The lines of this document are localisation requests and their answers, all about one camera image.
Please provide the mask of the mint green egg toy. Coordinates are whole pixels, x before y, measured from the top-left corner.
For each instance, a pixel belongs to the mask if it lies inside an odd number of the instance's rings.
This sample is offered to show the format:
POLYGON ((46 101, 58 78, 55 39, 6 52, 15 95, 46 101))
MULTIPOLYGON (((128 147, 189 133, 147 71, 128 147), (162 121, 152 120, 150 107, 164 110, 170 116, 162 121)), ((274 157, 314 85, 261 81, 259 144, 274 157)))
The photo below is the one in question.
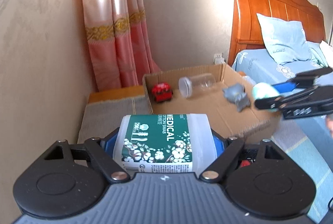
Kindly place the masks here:
POLYGON ((254 100, 277 97, 280 93, 270 84, 257 83, 252 88, 252 96, 254 100))

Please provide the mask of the grey animal figurine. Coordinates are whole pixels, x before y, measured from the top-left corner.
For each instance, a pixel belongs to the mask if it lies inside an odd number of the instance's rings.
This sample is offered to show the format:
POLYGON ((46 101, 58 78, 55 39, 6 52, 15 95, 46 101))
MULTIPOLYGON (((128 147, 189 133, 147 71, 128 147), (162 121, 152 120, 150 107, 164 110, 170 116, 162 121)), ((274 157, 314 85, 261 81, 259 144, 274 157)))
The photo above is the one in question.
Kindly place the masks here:
POLYGON ((240 113, 246 107, 251 106, 248 94, 245 92, 245 87, 242 84, 236 83, 230 87, 222 89, 224 97, 236 105, 237 111, 240 113))

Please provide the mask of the white cotton swab container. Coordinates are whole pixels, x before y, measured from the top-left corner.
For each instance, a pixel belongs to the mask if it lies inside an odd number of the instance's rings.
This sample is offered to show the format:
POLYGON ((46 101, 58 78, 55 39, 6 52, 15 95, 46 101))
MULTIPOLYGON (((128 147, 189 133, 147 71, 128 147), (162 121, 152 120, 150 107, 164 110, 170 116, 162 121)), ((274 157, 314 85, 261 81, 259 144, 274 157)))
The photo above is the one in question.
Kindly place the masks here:
POLYGON ((113 160, 136 173, 202 173, 217 159, 207 115, 126 115, 113 160))

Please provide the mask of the clear plastic jar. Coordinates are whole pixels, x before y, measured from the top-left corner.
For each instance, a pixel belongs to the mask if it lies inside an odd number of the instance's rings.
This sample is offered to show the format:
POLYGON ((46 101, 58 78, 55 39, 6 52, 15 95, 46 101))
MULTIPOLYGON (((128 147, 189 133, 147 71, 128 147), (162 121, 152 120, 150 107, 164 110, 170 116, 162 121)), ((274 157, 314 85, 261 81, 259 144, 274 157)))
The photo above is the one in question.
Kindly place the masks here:
POLYGON ((208 92, 215 84, 216 79, 210 73, 184 76, 178 80, 178 90, 183 98, 193 98, 208 92))

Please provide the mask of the red toy train car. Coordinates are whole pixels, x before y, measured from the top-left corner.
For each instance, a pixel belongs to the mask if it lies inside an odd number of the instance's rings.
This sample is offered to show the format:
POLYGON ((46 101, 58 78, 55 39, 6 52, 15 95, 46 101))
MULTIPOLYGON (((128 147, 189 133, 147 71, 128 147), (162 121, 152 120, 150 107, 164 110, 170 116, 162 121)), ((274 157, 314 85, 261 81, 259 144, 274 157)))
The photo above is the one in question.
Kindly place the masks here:
POLYGON ((156 103, 162 103, 172 99, 173 90, 168 83, 159 83, 152 88, 151 94, 156 103))

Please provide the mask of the black toy train car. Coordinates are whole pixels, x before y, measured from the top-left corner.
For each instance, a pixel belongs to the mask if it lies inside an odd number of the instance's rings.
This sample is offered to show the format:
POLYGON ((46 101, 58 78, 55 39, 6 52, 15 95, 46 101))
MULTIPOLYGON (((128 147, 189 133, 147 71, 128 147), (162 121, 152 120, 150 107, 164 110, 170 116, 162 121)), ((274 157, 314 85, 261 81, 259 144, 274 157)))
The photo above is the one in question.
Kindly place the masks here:
POLYGON ((239 165, 238 168, 247 167, 252 165, 257 158, 257 150, 246 149, 242 151, 239 156, 239 165))

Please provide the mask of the checked table cloth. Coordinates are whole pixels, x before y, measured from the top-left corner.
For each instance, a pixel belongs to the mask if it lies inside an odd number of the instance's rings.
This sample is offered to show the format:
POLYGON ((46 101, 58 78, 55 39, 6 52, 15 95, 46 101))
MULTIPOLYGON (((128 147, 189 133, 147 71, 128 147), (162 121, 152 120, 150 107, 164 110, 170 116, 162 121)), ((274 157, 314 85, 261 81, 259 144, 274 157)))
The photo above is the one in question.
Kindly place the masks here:
MULTIPOLYGON (((128 114, 148 114, 143 96, 115 101, 89 103, 83 115, 77 141, 90 137, 104 138, 120 126, 128 114)), ((270 137, 315 180, 317 196, 310 214, 324 223, 332 223, 332 138, 324 117, 280 120, 270 137)))

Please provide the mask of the blue floral bed sheet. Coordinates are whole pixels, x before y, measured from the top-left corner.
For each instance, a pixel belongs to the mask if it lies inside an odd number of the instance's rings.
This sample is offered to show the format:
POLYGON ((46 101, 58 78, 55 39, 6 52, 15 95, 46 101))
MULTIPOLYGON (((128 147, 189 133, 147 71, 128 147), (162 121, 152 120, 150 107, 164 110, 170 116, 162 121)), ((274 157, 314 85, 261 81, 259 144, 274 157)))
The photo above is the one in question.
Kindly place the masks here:
MULTIPOLYGON (((256 83, 277 84, 296 76, 299 72, 327 66, 319 44, 308 42, 311 59, 277 64, 266 49, 248 49, 236 55, 232 68, 244 72, 256 83)), ((295 120, 295 123, 314 143, 318 150, 332 149, 332 137, 326 127, 325 116, 295 120)))

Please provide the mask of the light blue pillow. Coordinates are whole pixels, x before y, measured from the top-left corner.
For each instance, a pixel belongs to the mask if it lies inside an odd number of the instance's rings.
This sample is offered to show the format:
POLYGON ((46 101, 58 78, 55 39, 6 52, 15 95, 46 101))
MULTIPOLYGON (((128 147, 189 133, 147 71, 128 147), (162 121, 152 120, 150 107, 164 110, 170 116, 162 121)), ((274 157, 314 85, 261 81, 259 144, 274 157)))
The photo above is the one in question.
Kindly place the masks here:
POLYGON ((277 64, 284 65, 293 61, 311 59, 312 54, 300 21, 285 21, 259 13, 256 16, 263 43, 277 64))

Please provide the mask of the open cardboard box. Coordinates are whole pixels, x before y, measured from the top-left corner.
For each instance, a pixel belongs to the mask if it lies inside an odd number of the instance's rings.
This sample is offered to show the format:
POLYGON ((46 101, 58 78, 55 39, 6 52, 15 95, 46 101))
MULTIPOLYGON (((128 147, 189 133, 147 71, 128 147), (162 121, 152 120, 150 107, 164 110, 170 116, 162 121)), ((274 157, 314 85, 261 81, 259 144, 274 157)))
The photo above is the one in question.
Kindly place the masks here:
POLYGON ((223 138, 238 137, 247 144, 269 139, 277 130, 281 115, 279 112, 258 110, 252 97, 253 85, 229 65, 204 65, 180 68, 153 73, 143 77, 143 87, 150 102, 152 114, 205 114, 211 128, 223 138), (216 84, 211 89, 195 93, 191 98, 183 98, 178 90, 178 81, 184 76, 195 76, 210 73, 216 84), (170 101, 156 103, 151 90, 154 85, 168 83, 173 90, 170 101), (245 87, 251 106, 240 113, 236 105, 230 103, 222 92, 236 83, 245 87))

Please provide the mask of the wooden bedside table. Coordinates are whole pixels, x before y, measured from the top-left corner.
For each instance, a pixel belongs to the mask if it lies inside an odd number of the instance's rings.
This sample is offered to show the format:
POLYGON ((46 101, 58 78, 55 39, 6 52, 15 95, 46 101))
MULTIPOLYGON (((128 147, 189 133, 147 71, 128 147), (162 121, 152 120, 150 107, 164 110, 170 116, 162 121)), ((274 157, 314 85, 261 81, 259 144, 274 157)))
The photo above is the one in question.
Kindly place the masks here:
POLYGON ((201 66, 201 67, 188 67, 180 68, 176 70, 158 72, 151 75, 146 75, 143 79, 141 86, 126 87, 121 89, 111 89, 103 92, 92 93, 89 96, 89 103, 108 101, 108 100, 119 100, 128 97, 146 96, 151 103, 154 102, 154 96, 151 93, 152 87, 159 82, 168 83, 174 93, 174 98, 180 98, 178 90, 178 80, 184 76, 196 76, 200 74, 206 74, 211 72, 215 77, 216 84, 212 85, 211 88, 196 89, 193 97, 190 99, 203 98, 206 95, 214 95, 217 98, 223 96, 222 90, 232 86, 236 83, 240 83, 243 86, 250 87, 251 85, 244 79, 242 72, 238 73, 233 71, 231 68, 224 66, 201 66))

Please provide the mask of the pink patterned curtain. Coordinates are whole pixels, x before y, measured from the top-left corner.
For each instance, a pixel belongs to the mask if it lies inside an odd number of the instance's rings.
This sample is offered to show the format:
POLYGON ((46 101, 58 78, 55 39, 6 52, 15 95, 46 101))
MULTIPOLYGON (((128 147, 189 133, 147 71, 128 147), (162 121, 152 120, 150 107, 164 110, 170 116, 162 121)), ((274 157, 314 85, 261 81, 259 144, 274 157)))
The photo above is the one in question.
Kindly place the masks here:
POLYGON ((100 91, 140 85, 160 69, 152 58, 143 0, 82 0, 86 38, 100 91))

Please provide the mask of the wooden bed headboard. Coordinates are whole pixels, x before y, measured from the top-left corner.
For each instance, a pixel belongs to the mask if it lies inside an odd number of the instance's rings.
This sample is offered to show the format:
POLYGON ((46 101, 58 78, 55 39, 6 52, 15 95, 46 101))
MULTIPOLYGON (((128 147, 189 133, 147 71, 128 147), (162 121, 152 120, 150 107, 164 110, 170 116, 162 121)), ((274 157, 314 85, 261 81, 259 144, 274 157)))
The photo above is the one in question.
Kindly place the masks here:
POLYGON ((242 50, 265 48, 258 13, 285 21, 300 21, 308 41, 326 40, 323 14, 308 0, 234 0, 228 65, 234 63, 242 50))

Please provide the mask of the white wall socket charger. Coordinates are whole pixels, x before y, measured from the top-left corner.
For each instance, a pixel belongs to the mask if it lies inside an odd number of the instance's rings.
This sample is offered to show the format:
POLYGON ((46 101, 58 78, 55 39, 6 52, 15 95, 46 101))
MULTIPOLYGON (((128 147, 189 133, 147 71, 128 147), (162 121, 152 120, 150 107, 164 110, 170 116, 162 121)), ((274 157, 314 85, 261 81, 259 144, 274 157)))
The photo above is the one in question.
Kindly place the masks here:
POLYGON ((220 64, 225 63, 225 59, 223 57, 223 54, 222 53, 215 53, 214 57, 213 57, 213 63, 215 65, 220 65, 220 64))

